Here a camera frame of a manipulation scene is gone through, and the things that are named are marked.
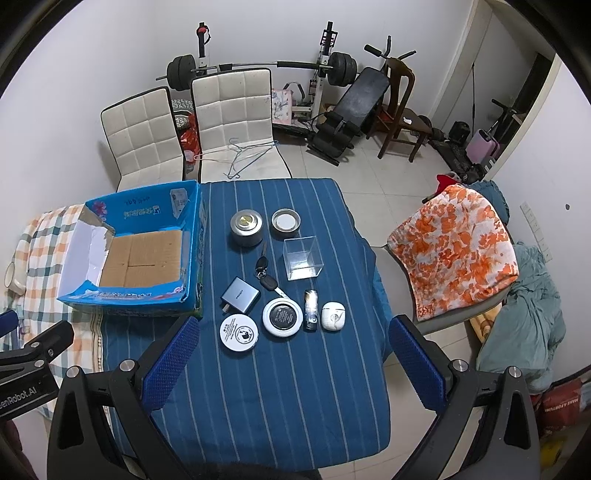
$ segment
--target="table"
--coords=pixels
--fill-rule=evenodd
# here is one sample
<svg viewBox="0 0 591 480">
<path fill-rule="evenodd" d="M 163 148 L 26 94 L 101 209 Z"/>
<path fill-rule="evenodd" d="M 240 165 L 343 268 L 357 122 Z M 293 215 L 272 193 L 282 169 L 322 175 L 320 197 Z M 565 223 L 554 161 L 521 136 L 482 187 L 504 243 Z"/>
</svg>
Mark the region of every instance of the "table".
<svg viewBox="0 0 591 480">
<path fill-rule="evenodd" d="M 353 225 L 333 180 L 281 179 L 203 185 L 209 225 L 204 257 L 200 340 L 184 374 L 161 411 L 152 417 L 181 460 L 245 462 L 304 471 L 350 462 L 385 449 L 390 437 L 388 394 L 382 368 L 391 349 L 391 312 L 375 256 Z M 272 214 L 293 208 L 299 234 L 319 240 L 324 268 L 314 279 L 287 281 L 282 242 L 269 235 Z M 265 221 L 269 274 L 303 305 L 315 288 L 319 306 L 345 305 L 340 332 L 298 332 L 288 339 L 267 334 L 262 310 L 276 293 L 260 288 L 249 312 L 259 326 L 253 350 L 234 353 L 219 339 L 226 316 L 220 296 L 238 276 L 253 286 L 259 245 L 235 246 L 229 220 L 241 209 L 257 210 Z M 104 369 L 139 358 L 174 319 L 105 316 L 101 325 Z M 129 446 L 112 416 L 115 440 Z"/>
</svg>

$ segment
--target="white circular device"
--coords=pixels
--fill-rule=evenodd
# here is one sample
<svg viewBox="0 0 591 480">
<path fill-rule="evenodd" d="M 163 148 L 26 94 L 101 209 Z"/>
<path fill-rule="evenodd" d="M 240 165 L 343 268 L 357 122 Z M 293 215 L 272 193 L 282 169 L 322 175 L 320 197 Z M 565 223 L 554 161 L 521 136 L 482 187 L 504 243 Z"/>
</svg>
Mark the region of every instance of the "white circular device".
<svg viewBox="0 0 591 480">
<path fill-rule="evenodd" d="M 304 321 L 300 306 L 292 299 L 271 300 L 262 311 L 262 323 L 276 337 L 289 337 L 298 332 Z"/>
<path fill-rule="evenodd" d="M 237 313 L 224 319 L 220 325 L 222 343 L 234 352 L 246 352 L 258 340 L 258 327 L 246 315 Z"/>
</svg>

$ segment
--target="weight plate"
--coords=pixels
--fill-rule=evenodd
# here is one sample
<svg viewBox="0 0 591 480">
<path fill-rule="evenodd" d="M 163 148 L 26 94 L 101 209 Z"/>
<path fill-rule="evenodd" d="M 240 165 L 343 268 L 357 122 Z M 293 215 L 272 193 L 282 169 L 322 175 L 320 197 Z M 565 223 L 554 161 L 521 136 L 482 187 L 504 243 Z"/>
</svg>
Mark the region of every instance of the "weight plate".
<svg viewBox="0 0 591 480">
<path fill-rule="evenodd" d="M 176 57 L 166 68 L 166 81 L 168 82 L 168 86 L 174 90 L 180 90 L 181 81 L 178 78 L 178 64 L 180 61 L 181 57 Z"/>
<path fill-rule="evenodd" d="M 180 63 L 178 64 L 180 88 L 177 90 L 189 90 L 191 88 L 191 82 L 195 78 L 195 72 L 192 72 L 192 70 L 195 68 L 195 58 L 192 55 L 183 55 L 181 57 Z"/>
<path fill-rule="evenodd" d="M 341 84 L 341 87 L 351 85 L 355 81 L 355 77 L 357 75 L 357 62 L 355 59 L 348 53 L 345 53 L 345 60 L 345 75 L 343 76 L 343 83 Z"/>
<path fill-rule="evenodd" d="M 332 67 L 327 75 L 329 83 L 331 85 L 340 86 L 343 83 L 345 70 L 347 68 L 345 54 L 339 51 L 334 51 L 330 54 L 328 65 Z"/>
</svg>

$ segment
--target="gray charger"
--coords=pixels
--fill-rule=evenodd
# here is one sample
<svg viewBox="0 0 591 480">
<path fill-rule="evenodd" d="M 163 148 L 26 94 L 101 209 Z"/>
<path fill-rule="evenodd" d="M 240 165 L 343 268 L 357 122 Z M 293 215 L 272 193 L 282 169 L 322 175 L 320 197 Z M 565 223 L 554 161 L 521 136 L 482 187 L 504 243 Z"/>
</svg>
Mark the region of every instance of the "gray charger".
<svg viewBox="0 0 591 480">
<path fill-rule="evenodd" d="M 227 313 L 230 307 L 234 307 L 240 313 L 246 313 L 260 294 L 255 287 L 236 277 L 222 295 L 222 301 L 225 303 L 222 310 Z"/>
</svg>

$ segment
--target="clothing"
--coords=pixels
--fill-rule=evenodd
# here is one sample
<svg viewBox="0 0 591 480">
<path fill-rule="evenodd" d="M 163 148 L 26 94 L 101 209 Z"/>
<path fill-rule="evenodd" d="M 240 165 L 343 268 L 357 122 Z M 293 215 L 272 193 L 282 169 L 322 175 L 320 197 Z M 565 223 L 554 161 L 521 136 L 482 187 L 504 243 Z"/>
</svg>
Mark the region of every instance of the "clothing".
<svg viewBox="0 0 591 480">
<path fill-rule="evenodd" d="M 482 346 L 476 368 L 503 372 L 515 365 L 525 376 L 532 395 L 552 383 L 550 364 L 566 334 L 560 295 L 537 247 L 514 245 L 519 278 Z"/>
</svg>

